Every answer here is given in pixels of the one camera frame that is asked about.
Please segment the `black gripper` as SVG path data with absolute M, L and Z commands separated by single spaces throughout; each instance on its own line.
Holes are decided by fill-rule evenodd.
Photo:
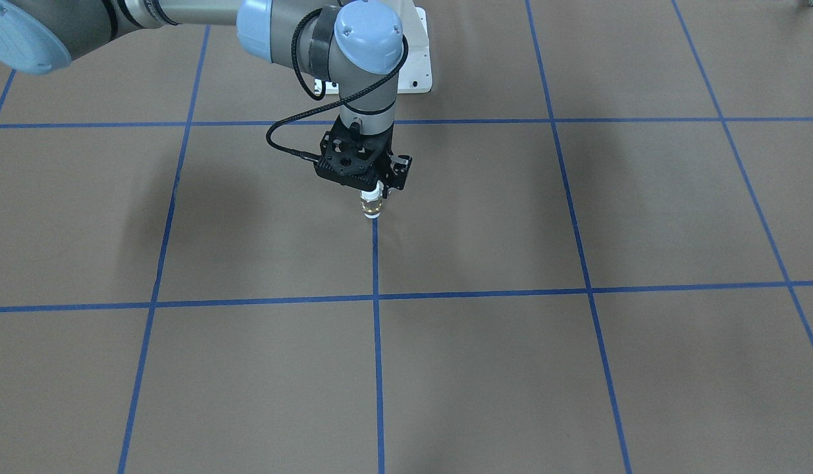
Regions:
M 337 175 L 382 180 L 383 195 L 403 191 L 413 158 L 407 154 L 393 154 L 394 126 L 384 132 L 363 134 L 359 125 L 337 123 Z

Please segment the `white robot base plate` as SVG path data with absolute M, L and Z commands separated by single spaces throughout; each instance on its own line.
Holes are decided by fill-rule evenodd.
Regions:
M 383 76 L 397 72 L 398 93 L 433 86 L 427 12 L 412 1 L 354 1 L 330 21 L 333 42 L 347 62 Z

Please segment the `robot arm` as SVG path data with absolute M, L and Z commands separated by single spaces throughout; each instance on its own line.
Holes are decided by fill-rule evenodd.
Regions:
M 404 188 L 411 159 L 393 153 L 398 73 L 409 28 L 386 1 L 0 1 L 0 62 L 42 75 L 132 31 L 165 25 L 235 27 L 250 55 L 336 84 L 339 99 L 278 120 L 274 149 L 313 164 L 323 179 L 385 198 Z M 277 144 L 279 127 L 339 110 L 319 152 Z

